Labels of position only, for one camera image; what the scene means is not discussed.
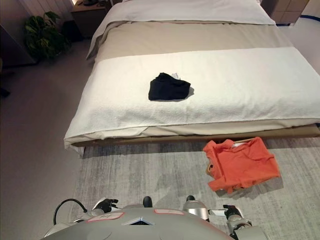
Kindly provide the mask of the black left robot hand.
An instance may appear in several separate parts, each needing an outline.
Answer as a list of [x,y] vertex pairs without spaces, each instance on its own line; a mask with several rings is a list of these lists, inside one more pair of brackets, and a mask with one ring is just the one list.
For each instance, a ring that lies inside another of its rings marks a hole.
[[101,198],[92,208],[92,210],[102,210],[104,213],[109,213],[113,209],[117,209],[116,204],[119,202],[118,199]]

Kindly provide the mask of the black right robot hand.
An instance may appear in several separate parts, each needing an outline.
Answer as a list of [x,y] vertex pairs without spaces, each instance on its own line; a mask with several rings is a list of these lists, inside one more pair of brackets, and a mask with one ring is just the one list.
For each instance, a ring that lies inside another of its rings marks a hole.
[[209,209],[209,215],[215,215],[218,217],[226,217],[228,220],[231,216],[243,217],[241,211],[235,205],[224,204],[221,209]]

